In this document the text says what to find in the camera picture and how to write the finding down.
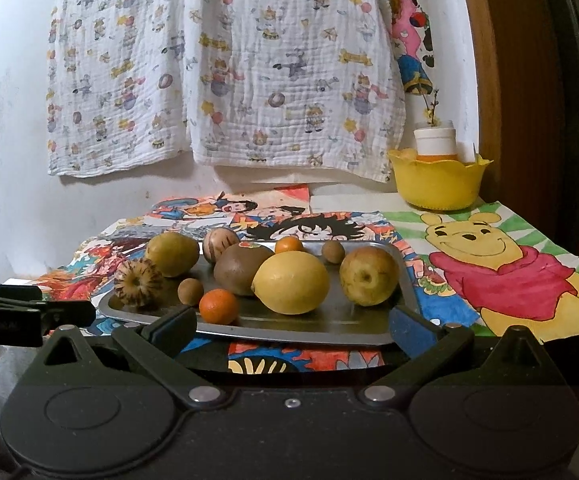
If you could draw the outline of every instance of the tray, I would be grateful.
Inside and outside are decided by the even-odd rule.
[[[274,250],[275,241],[257,243]],[[325,241],[303,241],[305,250],[321,256]],[[412,283],[400,251],[392,244],[363,240],[341,242],[347,253],[363,246],[379,247],[390,253],[400,270],[400,286],[392,297],[374,307],[353,304],[343,294],[338,276],[339,266],[325,264],[330,273],[330,291],[325,301],[314,311],[299,316],[283,316],[268,309],[257,298],[239,298],[240,316],[232,325],[205,323],[197,313],[197,332],[203,335],[226,336],[285,343],[325,345],[381,346],[393,342],[389,334],[389,311],[397,304],[420,312]],[[176,290],[185,278],[201,280],[205,291],[219,288],[214,280],[213,267],[201,256],[194,268],[182,278],[166,280],[162,300],[148,314],[123,305],[113,291],[101,298],[98,308],[103,316],[123,321],[150,324],[165,315],[173,306],[180,305]]]

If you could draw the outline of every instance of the small orange fruit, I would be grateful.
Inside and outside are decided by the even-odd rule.
[[[238,300],[230,291],[215,288],[203,295],[199,312],[206,323],[229,325],[238,317]]]
[[[303,242],[295,236],[284,236],[274,246],[274,252],[284,253],[286,251],[303,251]]]

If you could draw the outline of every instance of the yellow cartoon bear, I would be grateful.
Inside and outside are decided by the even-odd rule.
[[[444,222],[435,214],[426,239],[440,253],[430,263],[444,270],[456,293],[480,312],[497,336],[512,325],[527,326],[540,341],[579,334],[579,273],[551,254],[519,246],[491,224],[496,213]]]

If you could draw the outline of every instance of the brown wooden door frame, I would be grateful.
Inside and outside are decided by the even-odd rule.
[[[467,0],[479,99],[479,150],[494,163],[481,195],[548,237],[559,208],[563,114],[547,0]]]

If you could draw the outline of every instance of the yellow flower pot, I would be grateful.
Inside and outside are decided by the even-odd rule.
[[[403,199],[434,211],[465,209],[476,202],[485,168],[492,163],[480,155],[470,164],[458,160],[422,162],[410,148],[391,150],[388,155]]]

